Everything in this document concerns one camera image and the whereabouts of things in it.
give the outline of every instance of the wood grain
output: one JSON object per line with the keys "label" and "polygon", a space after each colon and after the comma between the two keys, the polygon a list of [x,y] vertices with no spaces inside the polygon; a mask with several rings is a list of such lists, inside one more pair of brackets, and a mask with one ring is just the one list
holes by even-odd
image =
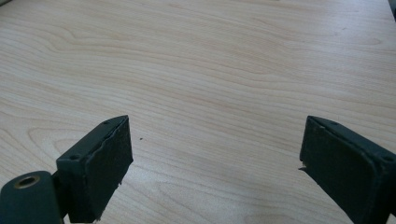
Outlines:
{"label": "wood grain", "polygon": [[351,223],[298,171],[305,118],[396,152],[395,43],[383,0],[12,1],[0,183],[127,114],[135,161],[100,223]]}

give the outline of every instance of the wood grain pattern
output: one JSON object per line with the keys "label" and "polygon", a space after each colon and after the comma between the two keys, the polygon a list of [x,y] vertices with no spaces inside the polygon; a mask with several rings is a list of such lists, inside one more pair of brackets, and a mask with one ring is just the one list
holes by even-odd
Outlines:
{"label": "wood grain pattern", "polygon": [[12,1],[0,183],[127,114],[135,161],[100,223],[350,223],[297,170],[305,118],[396,152],[395,43],[380,0]]}

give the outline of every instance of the black object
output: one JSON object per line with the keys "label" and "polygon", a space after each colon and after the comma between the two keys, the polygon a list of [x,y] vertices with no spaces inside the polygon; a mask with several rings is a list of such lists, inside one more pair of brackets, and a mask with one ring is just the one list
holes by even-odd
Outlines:
{"label": "black object", "polygon": [[308,117],[300,160],[354,223],[396,215],[396,155],[348,128]]}
{"label": "black object", "polygon": [[21,175],[0,194],[0,224],[92,223],[133,162],[128,116],[106,120],[67,150],[55,174]]}

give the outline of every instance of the table surface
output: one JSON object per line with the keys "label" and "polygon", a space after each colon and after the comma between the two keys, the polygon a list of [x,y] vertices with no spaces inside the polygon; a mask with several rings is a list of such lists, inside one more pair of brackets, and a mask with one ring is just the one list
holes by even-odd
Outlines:
{"label": "table surface", "polygon": [[396,152],[395,71],[387,0],[14,0],[0,183],[129,115],[134,163],[100,223],[351,223],[298,170],[305,119]]}

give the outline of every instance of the screw hole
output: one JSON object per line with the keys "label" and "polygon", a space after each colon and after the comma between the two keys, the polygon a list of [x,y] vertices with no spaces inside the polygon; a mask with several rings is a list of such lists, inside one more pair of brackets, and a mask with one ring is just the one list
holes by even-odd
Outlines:
{"label": "screw hole", "polygon": [[69,157],[69,159],[72,160],[72,161],[76,161],[76,160],[79,159],[79,155],[78,154],[72,155],[72,156]]}
{"label": "screw hole", "polygon": [[384,159],[384,161],[393,161],[393,158],[389,156],[385,156],[382,159]]}
{"label": "screw hole", "polygon": [[14,188],[15,189],[26,189],[26,188],[29,188],[29,187],[35,185],[39,180],[40,180],[40,176],[38,176],[38,175],[27,176],[27,177],[19,180],[17,183],[15,183]]}

